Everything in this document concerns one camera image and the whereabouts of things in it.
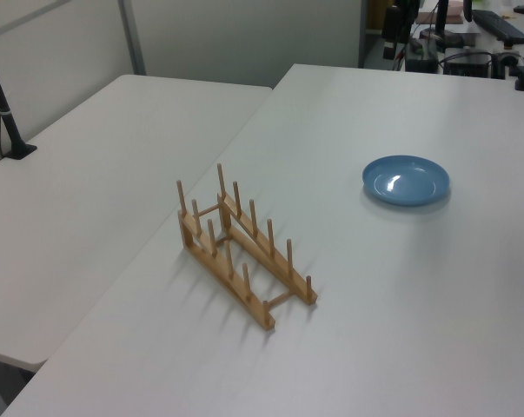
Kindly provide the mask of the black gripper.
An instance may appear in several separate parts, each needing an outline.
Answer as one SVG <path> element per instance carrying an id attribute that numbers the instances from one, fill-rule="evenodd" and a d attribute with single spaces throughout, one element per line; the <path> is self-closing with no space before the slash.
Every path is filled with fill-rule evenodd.
<path id="1" fill-rule="evenodd" d="M 382 58 L 395 59 L 395 43 L 405 43 L 405 55 L 412 50 L 410 29 L 414 23 L 414 5 L 412 3 L 393 3 L 386 8 L 381 37 L 386 41 L 383 45 Z"/>

